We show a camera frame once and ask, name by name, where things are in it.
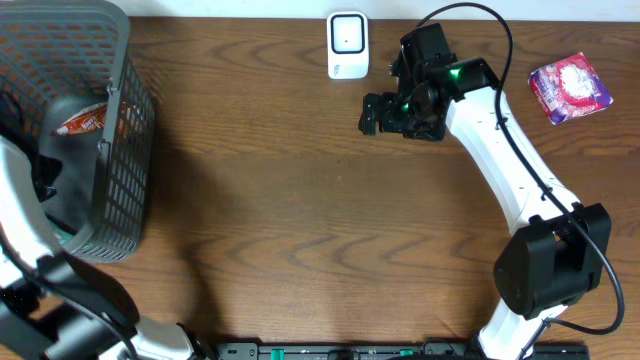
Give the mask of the purple pink snack packet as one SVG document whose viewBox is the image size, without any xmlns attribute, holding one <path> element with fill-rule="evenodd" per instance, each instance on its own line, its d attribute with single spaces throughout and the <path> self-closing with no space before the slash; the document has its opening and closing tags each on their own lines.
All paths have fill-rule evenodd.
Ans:
<svg viewBox="0 0 640 360">
<path fill-rule="evenodd" d="M 614 103 L 583 52 L 536 69 L 528 84 L 553 125 L 602 111 Z"/>
</svg>

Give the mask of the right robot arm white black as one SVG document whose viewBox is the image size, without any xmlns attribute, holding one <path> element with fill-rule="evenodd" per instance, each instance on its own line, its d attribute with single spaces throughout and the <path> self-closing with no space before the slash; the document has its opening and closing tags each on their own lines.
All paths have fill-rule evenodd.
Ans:
<svg viewBox="0 0 640 360">
<path fill-rule="evenodd" d="M 458 60 L 439 24 L 404 35 L 390 73 L 397 92 L 367 94 L 358 128 L 426 141 L 451 134 L 471 155 L 511 236 L 493 268 L 500 301 L 475 350 L 489 359 L 529 359 L 546 328 L 599 286 L 609 214 L 583 205 L 555 177 L 487 62 Z"/>
</svg>

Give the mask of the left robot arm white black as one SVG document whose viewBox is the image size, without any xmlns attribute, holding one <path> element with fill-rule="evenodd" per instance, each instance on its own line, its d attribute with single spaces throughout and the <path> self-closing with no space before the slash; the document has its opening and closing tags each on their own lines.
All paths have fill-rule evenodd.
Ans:
<svg viewBox="0 0 640 360">
<path fill-rule="evenodd" d="M 213 359 L 181 324 L 139 314 L 113 277 L 67 253 L 41 203 L 59 161 L 40 155 L 1 94 L 1 343 L 24 359 Z"/>
</svg>

